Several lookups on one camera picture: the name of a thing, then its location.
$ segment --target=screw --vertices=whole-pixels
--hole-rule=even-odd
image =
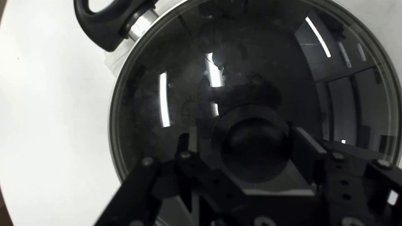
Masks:
[[[180,153],[180,157],[184,158],[184,160],[185,158],[190,158],[190,156],[191,156],[191,153],[189,153],[189,152],[181,152]]]
[[[142,221],[132,221],[129,226],[144,226]]]
[[[342,162],[345,160],[345,156],[340,152],[333,152],[332,158],[335,158],[338,162]]]
[[[384,170],[390,170],[391,168],[391,163],[389,162],[389,161],[386,161],[386,160],[377,160],[377,161],[375,161],[375,163],[377,165],[377,166],[380,166],[381,168],[384,168]]]
[[[142,166],[146,166],[146,167],[151,166],[154,163],[154,158],[145,157],[145,158],[142,158],[141,163],[142,163]]]
[[[365,224],[355,217],[343,217],[342,219],[342,226],[365,226]]]
[[[255,217],[254,226],[277,226],[277,224],[271,217],[259,216],[259,217]]]

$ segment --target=white surface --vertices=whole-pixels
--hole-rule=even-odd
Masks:
[[[402,75],[402,1],[338,3]],[[105,53],[81,31],[73,0],[9,0],[0,60],[0,185],[13,221],[92,225],[119,187],[107,129],[116,78]]]

